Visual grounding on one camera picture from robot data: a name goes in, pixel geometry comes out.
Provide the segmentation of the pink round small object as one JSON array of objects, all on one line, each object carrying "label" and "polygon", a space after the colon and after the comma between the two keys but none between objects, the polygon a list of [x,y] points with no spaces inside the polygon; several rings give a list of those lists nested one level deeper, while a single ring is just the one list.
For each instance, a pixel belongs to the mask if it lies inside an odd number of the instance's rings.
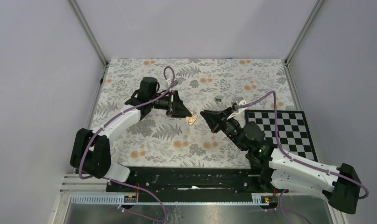
[{"label": "pink round small object", "polygon": [[187,124],[190,125],[190,126],[192,126],[196,122],[197,119],[198,119],[198,115],[197,114],[194,114],[194,115],[192,115],[190,117],[186,117]]}]

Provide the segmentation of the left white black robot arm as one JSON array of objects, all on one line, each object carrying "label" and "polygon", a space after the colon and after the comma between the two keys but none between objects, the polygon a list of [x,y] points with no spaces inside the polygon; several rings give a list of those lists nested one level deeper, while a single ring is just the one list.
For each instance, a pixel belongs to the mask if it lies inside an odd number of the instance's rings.
[{"label": "left white black robot arm", "polygon": [[70,165],[98,179],[117,180],[117,186],[121,190],[131,191],[135,187],[135,180],[130,176],[129,168],[112,161],[112,143],[153,108],[164,110],[166,115],[172,118],[186,118],[192,115],[179,98],[178,91],[159,93],[158,88],[159,82],[156,78],[144,77],[139,89],[125,102],[117,117],[96,130],[78,130]]}]

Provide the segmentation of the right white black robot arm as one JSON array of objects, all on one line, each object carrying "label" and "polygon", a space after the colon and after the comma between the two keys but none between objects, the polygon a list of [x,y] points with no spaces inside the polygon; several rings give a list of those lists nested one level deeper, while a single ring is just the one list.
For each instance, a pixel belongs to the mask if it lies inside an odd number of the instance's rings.
[{"label": "right white black robot arm", "polygon": [[316,161],[302,112],[249,111],[244,125],[233,117],[232,108],[200,114],[212,133],[223,132],[261,170],[260,190],[301,192],[341,212],[356,213],[361,181],[355,169]]}]

